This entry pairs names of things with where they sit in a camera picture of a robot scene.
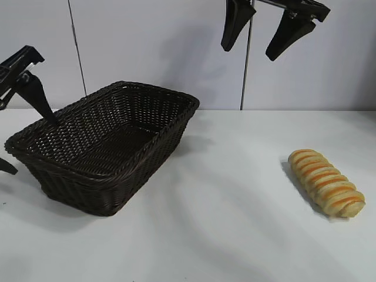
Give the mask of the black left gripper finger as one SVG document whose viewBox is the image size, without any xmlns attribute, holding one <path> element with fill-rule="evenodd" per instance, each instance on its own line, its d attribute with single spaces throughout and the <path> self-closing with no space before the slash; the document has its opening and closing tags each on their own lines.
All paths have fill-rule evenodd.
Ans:
<svg viewBox="0 0 376 282">
<path fill-rule="evenodd" d="M 0 171 L 9 173 L 9 174 L 17 174 L 18 170 L 6 160 L 0 158 Z"/>
</svg>

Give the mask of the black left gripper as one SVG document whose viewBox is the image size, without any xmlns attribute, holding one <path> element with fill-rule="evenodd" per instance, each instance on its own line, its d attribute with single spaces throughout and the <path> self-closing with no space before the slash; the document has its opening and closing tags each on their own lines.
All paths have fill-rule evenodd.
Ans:
<svg viewBox="0 0 376 282">
<path fill-rule="evenodd" d="M 49 124 L 56 127 L 56 116 L 46 99 L 43 85 L 29 71 L 44 61 L 44 57 L 33 46 L 25 45 L 1 63 L 1 109 L 5 109 L 17 93 Z"/>
</svg>

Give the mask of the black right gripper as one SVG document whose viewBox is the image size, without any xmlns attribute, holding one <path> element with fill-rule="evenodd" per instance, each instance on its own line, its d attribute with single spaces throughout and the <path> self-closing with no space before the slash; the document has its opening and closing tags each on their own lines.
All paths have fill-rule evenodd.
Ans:
<svg viewBox="0 0 376 282">
<path fill-rule="evenodd" d="M 323 22 L 331 9 L 322 3 L 311 0 L 260 0 L 260 2 L 283 8 L 280 24 L 266 49 L 266 56 L 276 60 L 294 42 L 311 33 L 317 19 Z M 251 1 L 227 0 L 221 47 L 229 52 L 234 46 L 242 29 L 251 20 L 256 10 Z"/>
</svg>

